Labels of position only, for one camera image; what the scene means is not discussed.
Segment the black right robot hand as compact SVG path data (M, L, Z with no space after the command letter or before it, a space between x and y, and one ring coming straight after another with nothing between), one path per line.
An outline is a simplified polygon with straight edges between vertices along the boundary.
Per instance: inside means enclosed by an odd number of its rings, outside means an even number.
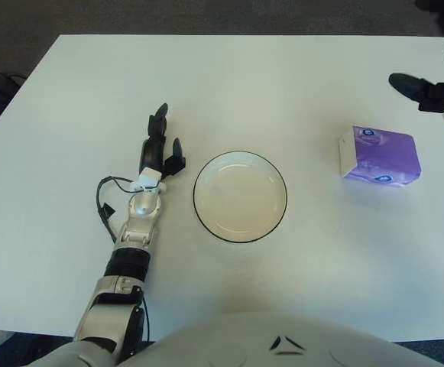
M444 35L444 1L415 1L415 6L435 16L435 22ZM389 84L402 96L416 102L422 112L444 113L444 83L431 83L405 73L392 73Z

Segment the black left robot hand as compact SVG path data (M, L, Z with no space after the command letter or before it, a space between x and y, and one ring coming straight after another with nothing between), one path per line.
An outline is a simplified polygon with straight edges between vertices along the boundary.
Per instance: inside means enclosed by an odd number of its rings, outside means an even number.
M186 167L186 158L179 138L173 141L172 155L164 159L168 104L163 103L154 115L149 116L147 133L141 149L139 172L146 167L161 173L161 179L174 176Z

